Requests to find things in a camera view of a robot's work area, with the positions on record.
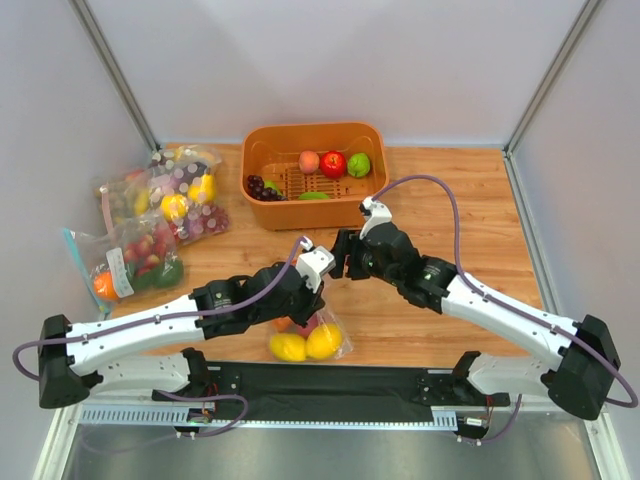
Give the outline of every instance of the wooden tabletop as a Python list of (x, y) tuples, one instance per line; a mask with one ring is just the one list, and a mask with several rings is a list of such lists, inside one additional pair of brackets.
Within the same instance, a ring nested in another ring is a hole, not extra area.
[[(316, 245), (333, 246), (337, 229), (269, 232), (258, 227), (238, 191), (240, 146), (217, 145), (224, 157), (216, 173), (219, 201), (231, 217), (229, 231), (180, 249), (186, 282), (164, 292), (149, 292), (123, 301), (114, 316), (151, 308), (190, 293), (214, 279), (252, 275), (283, 261), (304, 233)], [(461, 250), (465, 269), (487, 285), (540, 307), (522, 228), (502, 155), (494, 149), (386, 149), (391, 179), (415, 173), (440, 177), (455, 193), (461, 216)], [(442, 189), (413, 181), (387, 193), (382, 201), (395, 224), (406, 231), (421, 253), (453, 261), (453, 219)], [(339, 316), (354, 351), (338, 363), (367, 365), (454, 365), (468, 350), (493, 355), (524, 355), (500, 337), (469, 322), (438, 315), (407, 304), (395, 289), (370, 279), (331, 281), (325, 298)], [(269, 326), (251, 327), (244, 335), (221, 337), (192, 346), (208, 359), (273, 361), (267, 348)], [(187, 345), (163, 347), (153, 353), (175, 353)]]

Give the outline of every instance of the white wall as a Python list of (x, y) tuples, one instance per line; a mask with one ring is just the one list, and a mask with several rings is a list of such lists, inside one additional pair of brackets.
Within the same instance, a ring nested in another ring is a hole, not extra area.
[(504, 144), (583, 0), (90, 0), (160, 140), (364, 119)]
[[(638, 391), (640, 3), (603, 4), (515, 161), (560, 309), (609, 324)], [(640, 478), (640, 411), (611, 410), (632, 478)]]
[[(0, 15), (0, 439), (2, 478), (31, 478), (51, 412), (11, 352), (42, 321), (96, 310), (61, 227), (102, 230), (89, 188), (145, 158), (145, 147), (66, 0), (4, 0)], [(24, 355), (36, 370), (36, 355)]]

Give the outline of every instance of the bag of fruit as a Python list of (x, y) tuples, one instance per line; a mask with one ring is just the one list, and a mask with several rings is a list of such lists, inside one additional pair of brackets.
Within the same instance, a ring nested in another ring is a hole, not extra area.
[(221, 162), (209, 145), (184, 145), (154, 153), (146, 170), (97, 186), (107, 231), (155, 211), (164, 216), (177, 244), (224, 232), (229, 216), (219, 205), (215, 180)]
[(306, 327), (289, 317), (271, 320), (269, 351), (283, 362), (317, 362), (343, 357), (353, 350), (351, 339), (328, 306), (314, 313)]
[(154, 288), (171, 288), (184, 278), (173, 233), (164, 217), (147, 213), (124, 220), (104, 237), (64, 230), (67, 245), (100, 309)]

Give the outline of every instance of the bag label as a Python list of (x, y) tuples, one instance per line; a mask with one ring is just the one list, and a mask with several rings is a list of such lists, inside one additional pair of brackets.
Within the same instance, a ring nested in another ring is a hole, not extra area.
[(127, 278), (127, 269), (124, 266), (124, 257), (121, 248), (114, 248), (107, 252), (107, 263), (111, 270), (111, 278), (113, 279), (113, 289), (120, 298), (133, 295), (134, 291)]

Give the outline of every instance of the plastic bin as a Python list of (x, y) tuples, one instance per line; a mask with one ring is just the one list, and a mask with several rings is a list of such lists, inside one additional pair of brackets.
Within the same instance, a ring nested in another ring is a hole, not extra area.
[[(320, 171), (305, 175), (298, 168), (304, 150), (322, 155), (341, 152), (347, 160), (358, 152), (371, 159), (371, 171), (362, 178), (345, 175), (338, 180)], [(249, 175), (260, 175), (276, 183), (289, 198), (283, 202), (261, 202), (249, 196)], [(389, 172), (380, 133), (365, 123), (322, 123), (261, 127), (242, 144), (240, 186), (256, 217), (267, 230), (361, 226), (358, 206), (362, 200), (389, 183)], [(324, 192), (330, 199), (296, 200), (304, 192)]]

